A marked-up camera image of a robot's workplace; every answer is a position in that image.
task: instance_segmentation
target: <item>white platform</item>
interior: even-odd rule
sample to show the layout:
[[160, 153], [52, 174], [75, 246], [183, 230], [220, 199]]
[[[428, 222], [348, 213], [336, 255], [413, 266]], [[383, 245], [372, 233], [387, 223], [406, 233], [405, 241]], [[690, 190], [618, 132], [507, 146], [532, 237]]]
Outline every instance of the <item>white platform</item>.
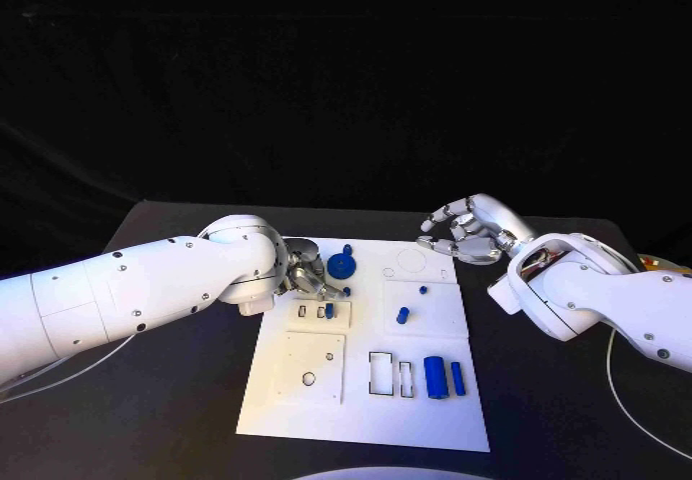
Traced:
[[[346, 243], [353, 247], [356, 273], [343, 281], [327, 277], [330, 284], [351, 289], [348, 324], [343, 328], [343, 319], [338, 325], [323, 319], [323, 328], [314, 321], [299, 328], [295, 299], [308, 297], [291, 292], [276, 298], [274, 310], [263, 314], [236, 433], [487, 452], [452, 259], [409, 242], [312, 240], [324, 262]], [[425, 295], [418, 293], [422, 285]], [[410, 314], [399, 325], [396, 312], [403, 306]], [[288, 332], [301, 332], [308, 347], [288, 344]], [[393, 396], [369, 394], [369, 352], [393, 355]], [[445, 361], [449, 398], [444, 400], [426, 397], [422, 359], [431, 355]], [[454, 361], [461, 364], [462, 397], [454, 394]], [[412, 364], [413, 398], [400, 397], [399, 362]], [[305, 385], [302, 374], [312, 370], [314, 383]], [[334, 399], [338, 375], [343, 383]]]

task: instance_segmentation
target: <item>white board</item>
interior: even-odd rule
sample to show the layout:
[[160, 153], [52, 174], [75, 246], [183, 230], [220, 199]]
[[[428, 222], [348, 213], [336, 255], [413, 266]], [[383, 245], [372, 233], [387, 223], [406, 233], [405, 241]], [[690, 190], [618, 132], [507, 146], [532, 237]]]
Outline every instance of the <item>white board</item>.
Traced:
[[[338, 288], [347, 286], [351, 290], [347, 299], [350, 326], [337, 334], [333, 329], [320, 329], [318, 323], [311, 323], [305, 329], [295, 322], [289, 326], [295, 316], [294, 300], [310, 298], [297, 292], [276, 298], [274, 310], [263, 314], [236, 433], [487, 452], [452, 259], [410, 242], [312, 240], [320, 246], [324, 262], [341, 252], [346, 243], [353, 247], [356, 273], [346, 280], [327, 276], [330, 284]], [[423, 284], [428, 293], [421, 295], [418, 289]], [[400, 329], [392, 331], [389, 327], [393, 325], [387, 324], [389, 319], [393, 322], [396, 319], [396, 315], [390, 318], [389, 312], [398, 311], [396, 305], [403, 300], [413, 307], [410, 319], [405, 325], [395, 325], [412, 327], [408, 333]], [[307, 396], [301, 397], [299, 389], [291, 403], [278, 399], [285, 337], [291, 331], [344, 338], [343, 384], [337, 402], [325, 401], [325, 397], [324, 401], [310, 400]], [[369, 393], [370, 352], [392, 354], [393, 395]], [[422, 360], [432, 355], [442, 357], [445, 362], [449, 397], [444, 400], [426, 396]], [[413, 398], [400, 396], [399, 362], [410, 362]], [[451, 362], [461, 364], [467, 392], [462, 397], [454, 394]], [[295, 367], [294, 376], [302, 369], [304, 366]]]

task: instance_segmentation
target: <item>table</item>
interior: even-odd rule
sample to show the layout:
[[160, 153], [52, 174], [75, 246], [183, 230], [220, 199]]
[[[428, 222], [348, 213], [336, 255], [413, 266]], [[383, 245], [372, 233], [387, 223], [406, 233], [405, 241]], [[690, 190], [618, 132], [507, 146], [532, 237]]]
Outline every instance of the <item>table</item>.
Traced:
[[[191, 234], [219, 217], [256, 214], [284, 235], [415, 239], [423, 214], [141, 202], [106, 251]], [[527, 217], [540, 233], [579, 231], [630, 258], [607, 220]], [[609, 328], [562, 343], [485, 294], [506, 261], [457, 262], [490, 454], [235, 435], [259, 317], [216, 303], [135, 337], [115, 356], [54, 389], [0, 407], [5, 478], [284, 479], [356, 466], [399, 465], [501, 478], [689, 478], [692, 462], [635, 429], [607, 386]], [[83, 352], [46, 374], [77, 371], [112, 348]], [[612, 353], [622, 402], [666, 441], [692, 451], [692, 375]]]

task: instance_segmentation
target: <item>robotic hand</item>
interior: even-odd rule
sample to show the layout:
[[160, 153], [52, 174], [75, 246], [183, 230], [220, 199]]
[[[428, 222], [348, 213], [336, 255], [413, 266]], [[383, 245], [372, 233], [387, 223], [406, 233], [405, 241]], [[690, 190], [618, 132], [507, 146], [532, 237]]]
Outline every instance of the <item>robotic hand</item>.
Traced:
[[488, 294], [509, 314], [523, 310], [540, 330], [566, 341], [602, 321], [648, 358], [692, 371], [692, 275], [640, 272], [627, 258], [582, 234], [536, 233], [488, 195], [445, 205], [428, 232], [448, 218], [454, 242], [429, 236], [418, 245], [475, 265], [510, 257]]
[[217, 299], [242, 315], [297, 289], [338, 300], [317, 245], [230, 215], [173, 237], [0, 281], [0, 384], [77, 352], [186, 317]]

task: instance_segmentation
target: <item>round hole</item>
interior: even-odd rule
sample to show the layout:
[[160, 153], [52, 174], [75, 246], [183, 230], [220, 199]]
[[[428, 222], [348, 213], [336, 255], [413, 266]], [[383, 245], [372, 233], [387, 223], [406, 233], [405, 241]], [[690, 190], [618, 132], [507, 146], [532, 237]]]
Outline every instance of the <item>round hole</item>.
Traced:
[[314, 383], [314, 373], [305, 372], [302, 374], [302, 385], [308, 387]]

